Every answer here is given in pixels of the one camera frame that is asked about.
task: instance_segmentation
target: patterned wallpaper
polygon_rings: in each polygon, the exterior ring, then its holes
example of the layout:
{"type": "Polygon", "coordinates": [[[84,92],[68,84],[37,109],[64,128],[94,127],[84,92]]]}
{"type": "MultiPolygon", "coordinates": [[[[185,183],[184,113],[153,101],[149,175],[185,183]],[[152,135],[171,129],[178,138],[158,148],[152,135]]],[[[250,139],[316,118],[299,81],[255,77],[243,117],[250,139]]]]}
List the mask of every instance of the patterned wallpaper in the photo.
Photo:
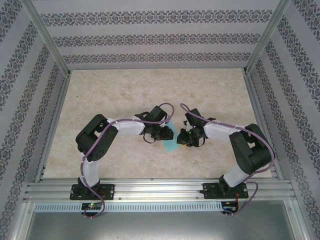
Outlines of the patterned wallpaper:
{"type": "Polygon", "coordinates": [[[319,16],[316,1],[292,1],[251,72],[311,239],[320,239],[319,16]]]}
{"type": "Polygon", "coordinates": [[[34,4],[73,70],[245,67],[278,0],[34,4]]]}
{"type": "Polygon", "coordinates": [[[0,240],[9,238],[57,107],[63,75],[19,1],[0,3],[0,240]]]}

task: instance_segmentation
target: gray floor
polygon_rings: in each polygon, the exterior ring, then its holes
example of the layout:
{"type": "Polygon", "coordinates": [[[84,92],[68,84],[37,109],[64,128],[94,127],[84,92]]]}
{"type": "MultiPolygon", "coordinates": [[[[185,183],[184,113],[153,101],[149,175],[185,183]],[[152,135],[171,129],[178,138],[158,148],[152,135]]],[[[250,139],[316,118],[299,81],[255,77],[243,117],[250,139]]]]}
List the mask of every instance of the gray floor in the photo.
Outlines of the gray floor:
{"type": "Polygon", "coordinates": [[[235,217],[220,212],[34,213],[28,240],[290,240],[282,201],[255,201],[235,217]]]}

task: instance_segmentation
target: floor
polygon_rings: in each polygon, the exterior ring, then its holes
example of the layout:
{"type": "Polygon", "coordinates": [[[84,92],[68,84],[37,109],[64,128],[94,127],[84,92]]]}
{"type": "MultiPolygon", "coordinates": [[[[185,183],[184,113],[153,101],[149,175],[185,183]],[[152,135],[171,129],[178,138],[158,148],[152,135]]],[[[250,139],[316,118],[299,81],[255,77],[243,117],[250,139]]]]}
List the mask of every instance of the floor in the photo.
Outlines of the floor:
{"type": "MultiPolygon", "coordinates": [[[[44,177],[79,176],[75,138],[96,114],[132,117],[163,102],[174,105],[172,123],[178,132],[185,120],[180,103],[205,118],[239,126],[256,122],[240,68],[74,70],[44,177]]],[[[163,109],[170,112],[170,107],[163,109]]],[[[101,178],[218,178],[236,164],[231,145],[216,139],[168,152],[163,142],[148,144],[141,135],[116,138],[99,162],[101,178]]]]}

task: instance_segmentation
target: decorative border stripe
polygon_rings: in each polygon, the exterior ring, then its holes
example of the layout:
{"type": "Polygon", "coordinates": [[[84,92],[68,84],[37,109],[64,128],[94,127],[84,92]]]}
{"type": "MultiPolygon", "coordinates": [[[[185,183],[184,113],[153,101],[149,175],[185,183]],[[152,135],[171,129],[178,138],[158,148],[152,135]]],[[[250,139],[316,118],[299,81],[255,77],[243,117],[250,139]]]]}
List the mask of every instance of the decorative border stripe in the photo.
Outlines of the decorative border stripe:
{"type": "Polygon", "coordinates": [[[149,34],[149,35],[96,35],[54,37],[61,47],[175,45],[175,44],[256,44],[259,33],[209,34],[149,34]]]}
{"type": "Polygon", "coordinates": [[[310,159],[313,161],[313,166],[317,170],[316,174],[320,175],[320,145],[316,142],[317,138],[314,136],[314,131],[308,124],[308,118],[305,116],[303,107],[298,100],[298,96],[295,93],[294,86],[291,84],[285,67],[281,62],[281,59],[277,53],[277,50],[272,41],[269,41],[265,46],[265,51],[270,59],[274,72],[278,78],[280,86],[282,87],[283,94],[290,106],[292,116],[296,122],[296,126],[299,129],[302,140],[307,147],[307,152],[310,155],[310,159]]]}
{"type": "Polygon", "coordinates": [[[315,72],[313,64],[309,60],[297,35],[292,30],[292,27],[285,17],[280,20],[277,29],[282,36],[309,93],[311,93],[312,99],[315,100],[314,104],[317,105],[317,109],[320,112],[320,81],[318,73],[315,72]]]}
{"type": "Polygon", "coordinates": [[[286,126],[286,122],[284,121],[275,93],[271,87],[269,77],[266,73],[265,67],[263,66],[263,63],[260,58],[257,61],[255,67],[260,77],[262,87],[264,89],[268,103],[270,105],[270,110],[272,112],[273,119],[276,123],[277,129],[279,131],[280,138],[284,146],[284,150],[286,152],[289,163],[291,165],[292,173],[295,177],[295,181],[297,182],[297,186],[301,192],[303,203],[306,207],[306,211],[308,212],[308,217],[312,222],[312,227],[314,227],[315,235],[317,236],[317,238],[320,238],[320,222],[319,222],[320,213],[318,212],[318,207],[316,206],[317,202],[315,198],[312,196],[310,185],[306,180],[307,177],[306,177],[305,171],[301,167],[301,163],[296,153],[295,146],[292,143],[290,133],[286,126]]]}
{"type": "Polygon", "coordinates": [[[179,52],[64,55],[67,64],[247,61],[251,52],[179,52]]]}
{"type": "MultiPolygon", "coordinates": [[[[37,143],[37,139],[45,119],[46,111],[47,111],[50,98],[57,81],[58,73],[59,73],[59,67],[55,63],[50,73],[50,77],[48,79],[46,88],[44,90],[43,97],[41,99],[41,104],[39,105],[37,114],[35,116],[35,120],[33,122],[33,126],[31,128],[31,131],[27,140],[27,144],[23,150],[23,154],[21,156],[19,167],[17,168],[17,172],[15,174],[14,181],[12,183],[12,187],[10,188],[9,196],[7,198],[8,201],[5,203],[4,211],[1,214],[0,239],[6,239],[6,234],[9,232],[12,217],[14,215],[15,209],[17,208],[17,201],[21,193],[21,187],[23,186],[23,182],[26,179],[29,164],[34,153],[34,147],[37,143]]],[[[61,84],[59,95],[61,93],[62,86],[63,86],[63,83],[61,84]]],[[[58,104],[58,100],[55,103],[54,111],[56,111],[57,104],[58,104]]]]}
{"type": "Polygon", "coordinates": [[[272,10],[171,10],[41,14],[47,27],[111,24],[266,23],[272,10]]]}
{"type": "Polygon", "coordinates": [[[0,79],[0,112],[3,110],[2,107],[6,104],[11,88],[17,80],[37,34],[38,31],[35,25],[30,21],[0,79]]]}
{"type": "Polygon", "coordinates": [[[294,0],[293,1],[304,21],[313,31],[317,41],[320,41],[320,7],[314,0],[294,0]]]}
{"type": "Polygon", "coordinates": [[[4,137],[4,143],[2,144],[2,149],[0,150],[0,180],[3,179],[3,175],[6,172],[6,166],[8,165],[11,158],[11,153],[14,146],[16,145],[21,127],[25,121],[26,115],[31,105],[31,101],[35,95],[38,83],[44,71],[49,55],[50,52],[48,48],[46,47],[46,45],[43,45],[28,80],[28,83],[21,96],[21,100],[19,101],[17,110],[14,113],[14,118],[10,123],[9,130],[7,131],[8,134],[4,137]]]}
{"type": "Polygon", "coordinates": [[[0,46],[22,9],[19,0],[7,0],[0,11],[0,46]]]}

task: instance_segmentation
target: black bracket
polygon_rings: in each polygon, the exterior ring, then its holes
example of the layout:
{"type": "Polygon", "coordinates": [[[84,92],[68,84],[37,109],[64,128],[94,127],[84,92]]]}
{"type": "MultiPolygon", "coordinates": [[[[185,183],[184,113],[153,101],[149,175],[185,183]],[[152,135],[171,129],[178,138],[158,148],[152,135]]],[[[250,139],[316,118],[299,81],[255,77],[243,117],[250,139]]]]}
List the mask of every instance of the black bracket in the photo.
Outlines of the black bracket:
{"type": "MultiPolygon", "coordinates": [[[[113,200],[115,195],[114,184],[100,184],[100,181],[92,187],[103,200],[113,200]]],[[[94,195],[78,178],[78,184],[73,184],[71,187],[70,200],[100,200],[94,195]]]]}
{"type": "Polygon", "coordinates": [[[219,188],[218,182],[204,183],[202,186],[203,190],[200,193],[204,195],[204,199],[235,199],[237,193],[239,199],[247,199],[249,197],[247,185],[244,182],[230,188],[225,194],[219,188]]]}

